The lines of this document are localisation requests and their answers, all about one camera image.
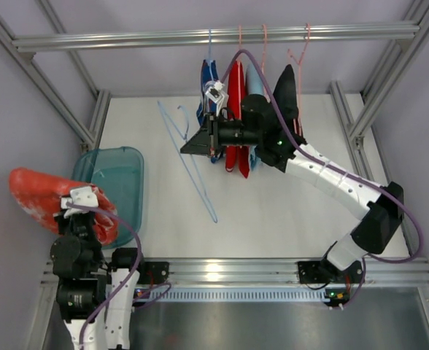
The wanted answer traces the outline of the orange white trousers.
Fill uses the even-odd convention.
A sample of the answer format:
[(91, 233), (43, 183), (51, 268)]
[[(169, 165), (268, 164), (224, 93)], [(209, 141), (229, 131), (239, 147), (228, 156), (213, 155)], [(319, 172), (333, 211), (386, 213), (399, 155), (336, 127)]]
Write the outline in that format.
[[(98, 207), (117, 214), (115, 205), (104, 191), (94, 184), (78, 182), (59, 176), (41, 173), (28, 168), (16, 168), (9, 174), (9, 191), (18, 205), (43, 228), (59, 234), (55, 216), (61, 211), (61, 198), (68, 197), (75, 187), (91, 186), (97, 196)], [(118, 223), (103, 214), (96, 214), (96, 236), (103, 246), (113, 243), (118, 236)]]

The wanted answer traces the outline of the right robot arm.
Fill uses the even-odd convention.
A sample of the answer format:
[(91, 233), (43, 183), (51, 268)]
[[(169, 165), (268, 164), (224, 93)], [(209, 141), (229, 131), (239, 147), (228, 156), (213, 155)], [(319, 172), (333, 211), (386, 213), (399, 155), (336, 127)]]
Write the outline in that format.
[(241, 101), (240, 112), (238, 120), (207, 112), (181, 153), (212, 156), (228, 147), (254, 147), (263, 163), (309, 183), (358, 220), (350, 233), (306, 270), (301, 283), (311, 284), (314, 278), (324, 284), (340, 281), (363, 268), (365, 256), (383, 253), (404, 218), (403, 188), (399, 184), (383, 186), (362, 179), (327, 159), (298, 132), (282, 128), (286, 117), (297, 116), (294, 107), (280, 109), (253, 94)]

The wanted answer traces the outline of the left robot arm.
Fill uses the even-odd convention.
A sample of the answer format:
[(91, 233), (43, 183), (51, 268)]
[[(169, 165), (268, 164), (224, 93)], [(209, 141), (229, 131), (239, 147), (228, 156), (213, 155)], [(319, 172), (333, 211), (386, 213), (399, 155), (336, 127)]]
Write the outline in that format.
[(50, 249), (56, 302), (74, 349), (129, 349), (140, 246), (117, 248), (106, 262), (93, 212), (60, 214)]

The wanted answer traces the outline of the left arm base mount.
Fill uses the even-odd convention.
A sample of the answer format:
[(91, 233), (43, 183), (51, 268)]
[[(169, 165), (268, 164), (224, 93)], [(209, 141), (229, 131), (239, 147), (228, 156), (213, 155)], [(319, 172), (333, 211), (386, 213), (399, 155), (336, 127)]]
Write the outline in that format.
[(143, 260), (137, 268), (138, 284), (155, 286), (164, 283), (169, 276), (170, 263), (164, 260)]

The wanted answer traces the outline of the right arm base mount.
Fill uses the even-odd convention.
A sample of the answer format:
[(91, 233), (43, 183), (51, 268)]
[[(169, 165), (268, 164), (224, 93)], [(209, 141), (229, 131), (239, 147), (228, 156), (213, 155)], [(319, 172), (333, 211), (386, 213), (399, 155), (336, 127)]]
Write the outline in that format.
[(300, 284), (312, 290), (323, 289), (330, 284), (359, 284), (363, 277), (363, 265), (354, 261), (341, 271), (326, 259), (302, 260), (297, 263)]

